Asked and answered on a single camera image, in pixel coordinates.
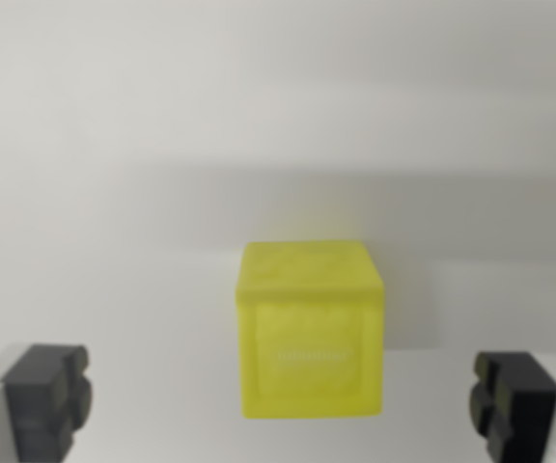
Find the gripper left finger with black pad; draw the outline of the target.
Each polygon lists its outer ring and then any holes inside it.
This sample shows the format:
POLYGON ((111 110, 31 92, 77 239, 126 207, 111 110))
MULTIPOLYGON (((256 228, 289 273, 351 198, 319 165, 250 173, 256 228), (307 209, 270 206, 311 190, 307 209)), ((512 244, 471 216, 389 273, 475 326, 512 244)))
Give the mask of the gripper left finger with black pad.
POLYGON ((13 343, 0 352, 0 462, 63 462, 90 416, 82 344, 13 343))

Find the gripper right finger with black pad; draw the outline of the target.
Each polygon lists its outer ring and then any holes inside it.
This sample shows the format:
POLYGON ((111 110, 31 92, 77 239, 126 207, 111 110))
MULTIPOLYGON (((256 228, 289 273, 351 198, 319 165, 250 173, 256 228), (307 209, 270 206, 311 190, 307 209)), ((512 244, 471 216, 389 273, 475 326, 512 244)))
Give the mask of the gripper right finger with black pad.
POLYGON ((556 355, 481 351, 469 413, 491 461, 556 462, 556 355))

